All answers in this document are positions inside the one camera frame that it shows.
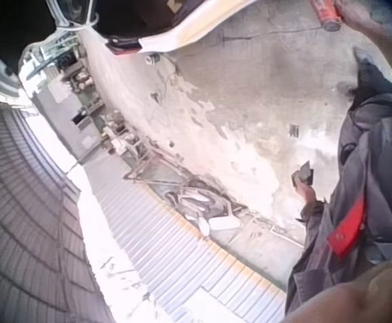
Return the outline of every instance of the jacket sleeve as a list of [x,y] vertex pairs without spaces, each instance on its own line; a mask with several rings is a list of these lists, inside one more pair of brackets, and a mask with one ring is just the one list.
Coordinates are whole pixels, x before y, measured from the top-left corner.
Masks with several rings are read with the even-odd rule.
[[318,235],[319,224],[323,217],[324,203],[321,201],[310,202],[301,211],[301,223],[306,227],[305,250]]

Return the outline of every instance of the corrugated metal roof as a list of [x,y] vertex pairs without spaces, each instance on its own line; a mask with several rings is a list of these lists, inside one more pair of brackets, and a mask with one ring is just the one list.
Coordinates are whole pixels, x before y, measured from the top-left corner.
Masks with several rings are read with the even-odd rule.
[[113,322],[85,255],[79,190],[0,104],[0,322]]
[[278,322],[285,294],[166,205],[147,185],[124,181],[130,167],[98,151],[84,165],[112,234],[142,282],[176,322],[191,322],[186,301],[203,289],[246,322]]

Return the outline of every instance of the gray jacket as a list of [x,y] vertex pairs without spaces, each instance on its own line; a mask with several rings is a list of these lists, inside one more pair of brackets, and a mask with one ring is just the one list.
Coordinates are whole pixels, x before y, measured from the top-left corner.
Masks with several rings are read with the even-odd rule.
[[338,159],[340,180],[330,203],[302,211],[307,237],[288,282],[286,313],[392,258],[392,94],[348,113]]

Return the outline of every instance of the person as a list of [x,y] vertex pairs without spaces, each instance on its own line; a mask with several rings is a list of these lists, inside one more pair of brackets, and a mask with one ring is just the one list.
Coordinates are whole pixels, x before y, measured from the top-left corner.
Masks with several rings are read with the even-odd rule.
[[[358,3],[337,0],[343,21],[392,67],[392,30]],[[340,132],[340,179],[330,202],[295,177],[307,236],[288,281],[284,322],[392,322],[392,83],[355,48],[358,86]]]

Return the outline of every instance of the spray can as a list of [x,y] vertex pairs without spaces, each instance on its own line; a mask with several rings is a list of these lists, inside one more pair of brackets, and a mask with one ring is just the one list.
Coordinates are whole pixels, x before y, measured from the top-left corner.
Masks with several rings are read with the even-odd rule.
[[342,25],[341,17],[336,11],[333,1],[309,0],[321,23],[321,27],[327,32],[337,32]]

